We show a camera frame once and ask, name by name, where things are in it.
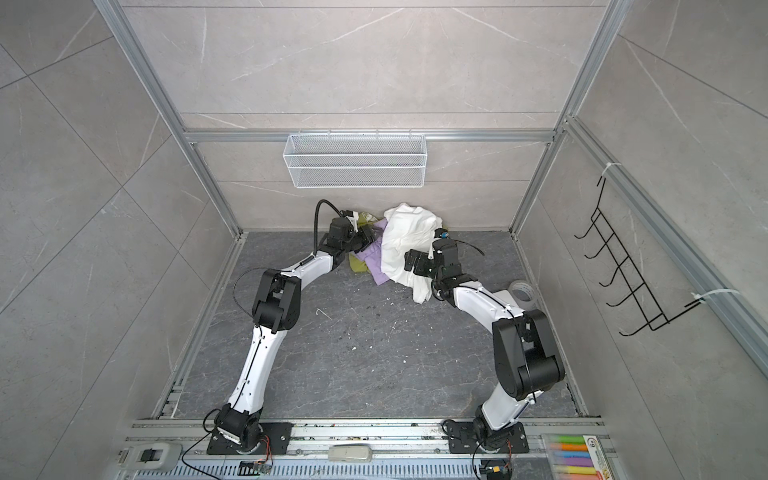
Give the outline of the purple cloth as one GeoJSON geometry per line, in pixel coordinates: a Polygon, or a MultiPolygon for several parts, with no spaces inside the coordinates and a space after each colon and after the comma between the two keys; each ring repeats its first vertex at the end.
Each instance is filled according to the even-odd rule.
{"type": "Polygon", "coordinates": [[[359,253],[354,253],[354,257],[365,263],[366,267],[370,271],[374,282],[377,285],[382,285],[390,280],[390,278],[382,272],[382,239],[384,230],[387,227],[387,220],[382,219],[373,224],[373,230],[376,234],[375,241],[367,246],[359,253]]]}

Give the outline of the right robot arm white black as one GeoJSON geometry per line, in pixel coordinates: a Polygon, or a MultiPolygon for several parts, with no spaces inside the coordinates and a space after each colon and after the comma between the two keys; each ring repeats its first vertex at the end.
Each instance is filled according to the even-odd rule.
{"type": "Polygon", "coordinates": [[[464,272],[458,242],[446,233],[432,247],[431,254],[409,250],[405,270],[428,278],[438,300],[491,332],[497,385],[480,405],[473,433],[480,448],[498,451],[519,437],[515,432],[524,411],[564,380],[566,368],[551,322],[542,311],[524,310],[509,292],[492,293],[464,272]]]}

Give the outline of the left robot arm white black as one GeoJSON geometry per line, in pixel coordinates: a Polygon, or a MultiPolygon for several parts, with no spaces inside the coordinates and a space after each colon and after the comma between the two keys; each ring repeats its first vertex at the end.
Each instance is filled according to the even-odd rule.
{"type": "Polygon", "coordinates": [[[264,271],[250,311],[254,328],[246,360],[214,419],[214,432],[235,451],[250,454],[264,442],[260,417],[266,386],[279,347],[299,320],[303,288],[380,236],[381,230],[371,224],[358,226],[348,217],[336,217],[307,257],[287,268],[264,271]]]}

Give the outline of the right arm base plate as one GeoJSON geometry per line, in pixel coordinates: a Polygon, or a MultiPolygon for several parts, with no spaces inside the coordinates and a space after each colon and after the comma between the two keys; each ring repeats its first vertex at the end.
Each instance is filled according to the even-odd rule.
{"type": "Polygon", "coordinates": [[[500,430],[491,430],[479,419],[472,422],[446,419],[440,426],[448,439],[449,451],[452,454],[530,452],[527,435],[520,422],[500,430]]]}

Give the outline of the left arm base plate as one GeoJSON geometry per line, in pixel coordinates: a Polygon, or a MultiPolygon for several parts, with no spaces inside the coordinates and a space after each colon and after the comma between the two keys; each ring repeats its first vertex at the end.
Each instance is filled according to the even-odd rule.
{"type": "Polygon", "coordinates": [[[246,433],[245,440],[234,442],[234,434],[215,428],[206,448],[208,455],[272,455],[287,453],[294,424],[268,422],[259,424],[246,433]]]}

